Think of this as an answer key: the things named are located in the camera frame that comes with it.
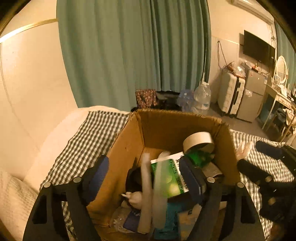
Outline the white cloth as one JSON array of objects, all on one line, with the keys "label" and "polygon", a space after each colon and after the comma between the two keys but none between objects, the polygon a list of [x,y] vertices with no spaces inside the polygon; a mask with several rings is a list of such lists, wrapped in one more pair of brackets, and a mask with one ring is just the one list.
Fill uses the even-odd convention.
[{"label": "white cloth", "polygon": [[254,142],[241,142],[235,153],[237,161],[245,159],[250,154],[253,146]]}]

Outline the green snack packet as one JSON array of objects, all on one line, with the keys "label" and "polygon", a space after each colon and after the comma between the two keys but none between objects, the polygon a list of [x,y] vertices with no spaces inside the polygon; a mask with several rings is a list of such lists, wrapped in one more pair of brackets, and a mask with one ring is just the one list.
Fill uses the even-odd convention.
[{"label": "green snack packet", "polygon": [[202,150],[193,150],[189,151],[186,156],[190,159],[194,166],[202,168],[214,159],[215,154],[204,152]]}]

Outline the white tape roll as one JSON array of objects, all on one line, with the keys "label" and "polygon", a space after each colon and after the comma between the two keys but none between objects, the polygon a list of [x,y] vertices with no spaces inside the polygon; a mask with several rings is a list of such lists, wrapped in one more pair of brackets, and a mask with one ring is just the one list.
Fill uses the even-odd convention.
[{"label": "white tape roll", "polygon": [[185,154],[195,149],[207,153],[214,152],[215,145],[209,132],[193,133],[184,140],[183,151]]}]

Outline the teal blister pill pack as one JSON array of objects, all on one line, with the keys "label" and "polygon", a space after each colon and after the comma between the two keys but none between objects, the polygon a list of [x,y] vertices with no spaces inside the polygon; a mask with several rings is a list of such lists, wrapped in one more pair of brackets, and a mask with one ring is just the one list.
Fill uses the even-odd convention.
[{"label": "teal blister pill pack", "polygon": [[178,214],[189,210],[191,204],[185,202],[168,203],[166,210],[166,222],[164,228],[155,228],[153,239],[155,240],[179,240]]}]

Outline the green printed box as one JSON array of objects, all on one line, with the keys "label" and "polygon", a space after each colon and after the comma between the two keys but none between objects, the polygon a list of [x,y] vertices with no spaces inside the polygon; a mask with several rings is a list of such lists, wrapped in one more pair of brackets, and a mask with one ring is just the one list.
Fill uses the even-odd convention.
[{"label": "green printed box", "polygon": [[169,163],[169,170],[166,178],[166,192],[168,198],[178,196],[189,191],[179,168],[179,160],[182,156],[184,156],[184,153],[178,152],[168,156],[166,159],[166,162]]}]

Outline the orange printed booklet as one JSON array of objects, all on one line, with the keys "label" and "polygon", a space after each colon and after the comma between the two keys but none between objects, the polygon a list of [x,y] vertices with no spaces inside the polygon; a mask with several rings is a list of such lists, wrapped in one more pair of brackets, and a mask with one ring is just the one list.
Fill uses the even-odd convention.
[{"label": "orange printed booklet", "polygon": [[[214,228],[213,235],[211,240],[217,240],[219,238],[223,219],[225,216],[225,208],[227,205],[227,201],[221,201],[219,206],[219,217],[217,223]],[[197,221],[201,210],[203,207],[199,204],[196,204],[192,209],[182,211],[178,213],[178,229],[179,229],[179,238],[180,240],[187,240],[190,232],[192,231],[195,222]]]}]

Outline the clear plastic water bottle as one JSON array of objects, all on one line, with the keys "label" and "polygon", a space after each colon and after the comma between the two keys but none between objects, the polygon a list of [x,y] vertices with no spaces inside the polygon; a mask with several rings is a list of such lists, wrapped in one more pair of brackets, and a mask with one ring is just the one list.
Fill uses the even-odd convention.
[{"label": "clear plastic water bottle", "polygon": [[118,207],[112,215],[112,218],[109,223],[110,227],[116,232],[132,233],[132,231],[123,227],[130,212],[130,208]]}]

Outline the white dressing table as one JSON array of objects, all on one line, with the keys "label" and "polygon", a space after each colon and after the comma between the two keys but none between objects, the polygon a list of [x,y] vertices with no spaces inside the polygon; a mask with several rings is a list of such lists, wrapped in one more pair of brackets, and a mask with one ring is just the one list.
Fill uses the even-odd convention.
[{"label": "white dressing table", "polygon": [[259,114],[260,120],[263,123],[262,129],[265,129],[271,120],[271,116],[275,113],[275,109],[280,106],[290,110],[295,109],[295,103],[291,98],[283,95],[276,87],[272,87],[270,83],[267,83]]}]

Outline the white hard suitcase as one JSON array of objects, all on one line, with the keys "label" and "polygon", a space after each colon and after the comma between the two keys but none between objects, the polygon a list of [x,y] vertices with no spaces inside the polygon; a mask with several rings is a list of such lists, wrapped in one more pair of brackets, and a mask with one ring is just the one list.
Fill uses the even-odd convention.
[{"label": "white hard suitcase", "polygon": [[236,115],[240,106],[245,87],[245,79],[233,75],[226,70],[222,71],[218,106],[228,115]]}]

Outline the oval white vanity mirror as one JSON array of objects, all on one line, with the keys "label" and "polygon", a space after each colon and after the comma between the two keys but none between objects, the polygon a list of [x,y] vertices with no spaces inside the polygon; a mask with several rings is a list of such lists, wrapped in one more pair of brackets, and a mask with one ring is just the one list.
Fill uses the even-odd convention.
[{"label": "oval white vanity mirror", "polygon": [[288,79],[288,67],[284,56],[279,56],[275,63],[273,80],[276,84],[285,85]]}]

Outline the large clear water jug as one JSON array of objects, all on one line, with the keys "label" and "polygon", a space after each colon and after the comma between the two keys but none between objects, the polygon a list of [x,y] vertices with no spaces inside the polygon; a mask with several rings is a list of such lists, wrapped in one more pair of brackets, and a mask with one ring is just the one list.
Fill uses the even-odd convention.
[{"label": "large clear water jug", "polygon": [[196,114],[207,115],[211,103],[211,89],[209,84],[201,82],[194,91],[192,111]]}]

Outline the green checkered cloth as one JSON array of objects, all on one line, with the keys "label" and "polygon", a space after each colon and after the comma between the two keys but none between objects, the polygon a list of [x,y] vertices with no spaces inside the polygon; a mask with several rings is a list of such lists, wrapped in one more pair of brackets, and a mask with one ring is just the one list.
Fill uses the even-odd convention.
[{"label": "green checkered cloth", "polygon": [[82,130],[78,131],[78,134],[84,135],[78,135],[78,140],[74,138],[74,141],[70,141],[71,144],[74,144],[74,148],[71,145],[66,144],[66,148],[57,157],[54,166],[48,173],[45,181],[50,182],[53,185],[68,183],[73,178],[83,175],[88,168],[94,165],[99,156],[107,156],[108,152],[102,154],[102,152],[98,151],[98,148],[95,147],[95,144],[98,144],[99,137],[102,137],[102,133],[99,133],[100,129],[96,125],[98,124],[97,119],[99,116],[102,117],[101,114],[95,112],[90,112],[88,114],[85,122],[80,126],[82,127]]}]

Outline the narrow green curtain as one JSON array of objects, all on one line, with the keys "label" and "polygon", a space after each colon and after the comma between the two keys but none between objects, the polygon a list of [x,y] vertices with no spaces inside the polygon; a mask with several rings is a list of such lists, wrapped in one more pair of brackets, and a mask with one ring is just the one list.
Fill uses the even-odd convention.
[{"label": "narrow green curtain", "polygon": [[288,67],[287,83],[292,86],[295,83],[296,54],[286,34],[277,22],[275,22],[275,29],[277,39],[277,55],[283,56],[285,58]]}]

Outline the brown patterned bag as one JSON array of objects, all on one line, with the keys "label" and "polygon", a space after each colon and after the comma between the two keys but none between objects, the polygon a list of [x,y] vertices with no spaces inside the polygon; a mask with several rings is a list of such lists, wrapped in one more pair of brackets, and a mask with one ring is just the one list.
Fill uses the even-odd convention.
[{"label": "brown patterned bag", "polygon": [[158,104],[155,89],[138,89],[135,91],[138,108],[151,108]]}]

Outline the black wall television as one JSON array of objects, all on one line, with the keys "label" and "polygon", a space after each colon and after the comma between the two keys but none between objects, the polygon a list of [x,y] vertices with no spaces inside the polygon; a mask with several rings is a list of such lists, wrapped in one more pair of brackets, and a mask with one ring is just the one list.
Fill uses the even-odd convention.
[{"label": "black wall television", "polygon": [[273,68],[275,48],[256,35],[244,30],[243,54]]}]

